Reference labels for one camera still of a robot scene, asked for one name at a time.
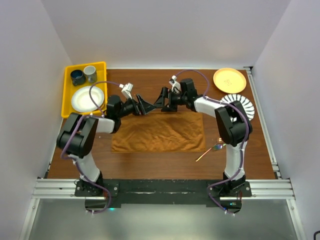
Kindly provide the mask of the brown cloth napkin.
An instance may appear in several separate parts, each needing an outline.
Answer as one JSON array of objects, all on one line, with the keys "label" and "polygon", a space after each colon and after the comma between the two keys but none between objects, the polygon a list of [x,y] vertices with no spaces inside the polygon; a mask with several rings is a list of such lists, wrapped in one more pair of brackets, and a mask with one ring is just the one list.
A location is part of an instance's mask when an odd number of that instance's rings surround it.
[{"label": "brown cloth napkin", "polygon": [[113,153],[202,152],[205,148],[203,115],[191,111],[126,116],[111,141]]}]

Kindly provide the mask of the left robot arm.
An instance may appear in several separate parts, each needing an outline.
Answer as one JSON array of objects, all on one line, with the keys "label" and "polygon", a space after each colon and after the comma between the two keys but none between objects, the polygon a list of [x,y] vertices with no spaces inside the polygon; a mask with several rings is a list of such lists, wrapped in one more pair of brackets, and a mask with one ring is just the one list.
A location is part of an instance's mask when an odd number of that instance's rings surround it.
[{"label": "left robot arm", "polygon": [[96,133],[114,134],[121,126],[121,118],[144,116],[156,108],[155,104],[145,101],[139,94],[136,99],[128,98],[125,102],[118,95],[111,95],[102,116],[70,114],[57,137],[56,146],[61,149],[60,157],[72,160],[78,169],[81,189],[91,196],[108,195],[102,172],[92,155]]}]

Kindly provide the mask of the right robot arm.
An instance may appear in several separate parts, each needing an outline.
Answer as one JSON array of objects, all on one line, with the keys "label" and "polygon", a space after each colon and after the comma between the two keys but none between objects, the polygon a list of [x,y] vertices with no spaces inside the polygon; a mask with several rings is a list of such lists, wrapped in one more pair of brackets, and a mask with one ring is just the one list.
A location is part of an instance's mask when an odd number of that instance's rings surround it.
[{"label": "right robot arm", "polygon": [[210,191],[233,197],[246,182],[244,170],[245,148],[253,131],[243,105],[235,100],[231,103],[218,101],[196,90],[194,81],[186,78],[180,82],[173,76],[171,89],[163,87],[154,105],[163,112],[176,112],[178,106],[206,114],[216,119],[219,136],[226,146],[226,165],[223,180],[208,186]]}]

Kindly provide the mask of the yellow plastic tray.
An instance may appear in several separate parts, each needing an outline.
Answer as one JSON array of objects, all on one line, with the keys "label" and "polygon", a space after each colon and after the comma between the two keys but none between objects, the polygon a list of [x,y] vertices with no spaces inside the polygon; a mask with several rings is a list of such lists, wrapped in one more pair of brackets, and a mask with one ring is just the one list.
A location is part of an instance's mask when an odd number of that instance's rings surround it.
[{"label": "yellow plastic tray", "polygon": [[[71,73],[75,70],[81,70],[83,71],[85,67],[87,66],[94,66],[97,73],[97,82],[106,81],[107,80],[107,64],[105,61],[98,61],[98,62],[91,62],[91,63],[83,63],[83,64],[77,64],[77,65],[69,65],[65,67],[64,70],[64,82],[63,82],[63,94],[62,94],[62,105],[61,105],[61,117],[63,119],[67,119],[71,113],[78,113],[82,114],[82,112],[79,112],[75,110],[72,107],[72,97],[75,94],[76,91],[83,87],[91,87],[93,83],[88,82],[88,78],[86,77],[85,83],[81,84],[79,86],[74,86],[72,83]],[[106,103],[108,98],[108,87],[107,83],[98,83],[95,85],[96,88],[99,88],[103,91],[104,97],[103,102],[100,105],[100,108],[102,110],[106,109]],[[89,114],[93,113],[94,115],[99,115],[101,112],[98,109],[95,109],[94,111],[84,112],[83,114]]]}]

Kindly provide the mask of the rose gold spoon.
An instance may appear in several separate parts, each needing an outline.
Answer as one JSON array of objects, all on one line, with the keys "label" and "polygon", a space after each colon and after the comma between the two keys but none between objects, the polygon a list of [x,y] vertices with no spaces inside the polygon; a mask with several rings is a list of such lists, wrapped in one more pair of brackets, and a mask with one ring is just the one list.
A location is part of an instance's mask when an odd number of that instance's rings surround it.
[{"label": "rose gold spoon", "polygon": [[[222,138],[219,137],[219,138],[217,139],[215,145],[216,145],[216,144],[225,144],[225,143],[224,143],[224,141],[222,140]],[[202,155],[200,155],[200,156],[195,160],[195,162],[200,161],[200,160],[201,160],[205,155],[207,155],[210,151],[215,151],[215,150],[213,150],[213,146],[210,147],[208,150],[206,150]]]}]

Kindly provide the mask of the white bowl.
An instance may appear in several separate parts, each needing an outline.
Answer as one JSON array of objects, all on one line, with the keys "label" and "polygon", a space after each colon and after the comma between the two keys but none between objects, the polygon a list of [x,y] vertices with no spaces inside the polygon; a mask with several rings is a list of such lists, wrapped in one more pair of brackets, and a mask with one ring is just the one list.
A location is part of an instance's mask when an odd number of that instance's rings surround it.
[{"label": "white bowl", "polygon": [[96,87],[93,86],[91,88],[91,98],[90,98],[90,86],[85,86],[77,90],[72,98],[71,98],[71,106],[74,110],[80,113],[88,113],[93,112],[98,109],[97,105],[101,107],[105,100],[104,92]]}]

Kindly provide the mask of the grey mug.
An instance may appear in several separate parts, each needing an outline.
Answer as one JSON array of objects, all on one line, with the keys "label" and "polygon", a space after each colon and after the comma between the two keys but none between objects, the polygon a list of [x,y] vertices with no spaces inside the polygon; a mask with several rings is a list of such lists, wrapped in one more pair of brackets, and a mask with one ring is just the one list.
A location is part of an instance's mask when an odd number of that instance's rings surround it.
[{"label": "grey mug", "polygon": [[91,84],[97,82],[97,70],[93,65],[88,65],[83,69],[83,73],[87,78],[87,81]]}]

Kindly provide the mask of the iridescent fork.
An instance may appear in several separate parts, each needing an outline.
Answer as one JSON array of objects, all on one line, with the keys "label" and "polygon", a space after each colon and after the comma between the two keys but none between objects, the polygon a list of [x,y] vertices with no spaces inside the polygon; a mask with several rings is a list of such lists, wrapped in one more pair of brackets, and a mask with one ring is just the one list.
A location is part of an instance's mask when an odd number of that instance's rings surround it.
[{"label": "iridescent fork", "polygon": [[214,146],[212,147],[212,149],[213,149],[214,151],[218,151],[218,150],[222,150],[225,146],[226,146],[225,143],[223,143],[223,144],[216,144],[216,145],[214,145]]}]

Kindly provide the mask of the yellow plate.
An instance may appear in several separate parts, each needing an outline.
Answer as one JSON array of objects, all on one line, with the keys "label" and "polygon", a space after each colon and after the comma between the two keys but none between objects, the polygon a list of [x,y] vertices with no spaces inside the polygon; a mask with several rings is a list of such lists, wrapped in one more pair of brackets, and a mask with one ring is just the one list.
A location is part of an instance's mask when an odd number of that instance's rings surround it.
[{"label": "yellow plate", "polygon": [[221,68],[213,75],[214,85],[227,94],[238,94],[247,86],[245,76],[234,68]]}]

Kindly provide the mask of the dark blue mug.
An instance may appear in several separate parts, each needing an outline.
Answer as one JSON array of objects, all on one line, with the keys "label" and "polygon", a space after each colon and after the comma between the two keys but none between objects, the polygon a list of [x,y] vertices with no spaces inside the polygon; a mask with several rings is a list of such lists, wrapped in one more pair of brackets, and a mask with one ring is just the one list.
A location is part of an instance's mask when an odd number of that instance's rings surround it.
[{"label": "dark blue mug", "polygon": [[86,82],[86,76],[82,70],[76,69],[70,73],[70,78],[73,86],[80,86]]}]

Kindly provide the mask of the black striped white plate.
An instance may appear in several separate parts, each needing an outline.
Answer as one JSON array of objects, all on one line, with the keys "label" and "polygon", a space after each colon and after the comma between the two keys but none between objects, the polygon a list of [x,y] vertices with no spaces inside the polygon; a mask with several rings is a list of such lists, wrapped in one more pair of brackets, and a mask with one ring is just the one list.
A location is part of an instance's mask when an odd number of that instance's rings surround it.
[{"label": "black striped white plate", "polygon": [[255,116],[255,107],[253,105],[253,103],[245,96],[240,95],[238,93],[233,93],[233,94],[227,94],[224,97],[221,98],[221,101],[224,103],[232,103],[234,101],[239,101],[242,106],[243,109],[249,119],[249,121],[253,120],[254,116]]}]

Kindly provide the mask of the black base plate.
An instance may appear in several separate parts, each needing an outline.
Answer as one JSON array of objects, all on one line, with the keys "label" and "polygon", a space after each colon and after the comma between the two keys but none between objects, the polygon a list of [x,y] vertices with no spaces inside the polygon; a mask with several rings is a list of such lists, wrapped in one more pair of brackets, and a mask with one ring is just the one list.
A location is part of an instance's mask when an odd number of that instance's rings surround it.
[{"label": "black base plate", "polygon": [[87,210],[121,208],[123,205],[204,205],[222,206],[237,213],[242,200],[252,196],[248,181],[237,187],[230,183],[217,184],[217,180],[191,179],[104,179],[102,189],[77,179],[74,181],[76,197],[85,198]]}]

